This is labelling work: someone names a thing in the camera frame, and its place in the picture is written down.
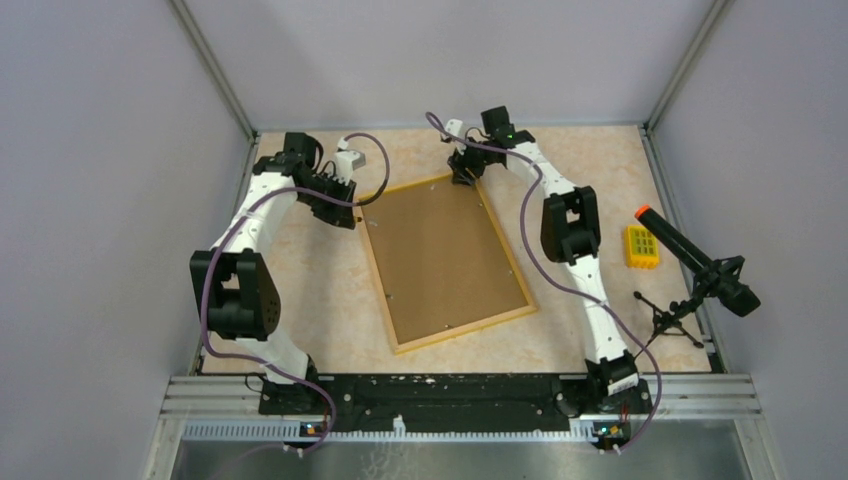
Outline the yellow picture frame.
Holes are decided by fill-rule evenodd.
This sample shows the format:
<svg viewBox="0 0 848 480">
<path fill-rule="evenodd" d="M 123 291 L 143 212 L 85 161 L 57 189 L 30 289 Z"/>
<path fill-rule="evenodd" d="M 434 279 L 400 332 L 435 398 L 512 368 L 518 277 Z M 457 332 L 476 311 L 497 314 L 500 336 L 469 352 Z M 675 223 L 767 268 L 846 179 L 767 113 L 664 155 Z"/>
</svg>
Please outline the yellow picture frame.
<svg viewBox="0 0 848 480">
<path fill-rule="evenodd" d="M 355 213 L 394 354 L 537 311 L 482 184 L 445 174 L 389 188 Z"/>
</svg>

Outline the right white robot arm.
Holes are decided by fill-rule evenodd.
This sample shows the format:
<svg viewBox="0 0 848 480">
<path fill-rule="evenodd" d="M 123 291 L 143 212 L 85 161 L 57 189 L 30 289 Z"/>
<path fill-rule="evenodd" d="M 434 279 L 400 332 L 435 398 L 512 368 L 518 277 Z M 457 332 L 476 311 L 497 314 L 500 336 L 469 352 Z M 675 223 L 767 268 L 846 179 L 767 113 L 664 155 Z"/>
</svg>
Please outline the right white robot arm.
<svg viewBox="0 0 848 480">
<path fill-rule="evenodd" d="M 567 291 L 584 309 L 586 397 L 600 412 L 612 412 L 640 381 L 635 360 L 620 330 L 601 275 L 601 229 L 595 190 L 567 179 L 546 158 L 535 137 L 511 122 L 505 107 L 482 112 L 481 139 L 473 138 L 462 121 L 442 123 L 427 116 L 454 152 L 448 165 L 456 184 L 474 185 L 490 165 L 501 165 L 528 186 L 519 212 L 524 243 L 529 241 L 526 213 L 533 198 L 541 201 L 539 240 L 545 258 L 562 268 L 573 284 Z"/>
</svg>

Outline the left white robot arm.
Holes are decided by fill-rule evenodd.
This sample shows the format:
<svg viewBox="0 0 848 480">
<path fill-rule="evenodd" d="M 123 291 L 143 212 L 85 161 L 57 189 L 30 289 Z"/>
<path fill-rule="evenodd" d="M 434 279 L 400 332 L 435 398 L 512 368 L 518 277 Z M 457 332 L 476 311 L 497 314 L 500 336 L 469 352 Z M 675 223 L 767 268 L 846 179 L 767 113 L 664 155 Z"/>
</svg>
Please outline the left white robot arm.
<svg viewBox="0 0 848 480">
<path fill-rule="evenodd" d="M 262 394 L 297 413 L 335 402 L 318 383 L 309 354 L 281 326 L 284 313 L 265 256 L 287 212 L 296 204 L 330 226 L 354 229 L 355 170 L 364 153 L 341 138 L 327 155 L 315 137 L 289 132 L 281 150 L 257 160 L 247 193 L 213 245 L 189 260 L 201 341 L 214 358 L 251 362 L 262 369 Z"/>
</svg>

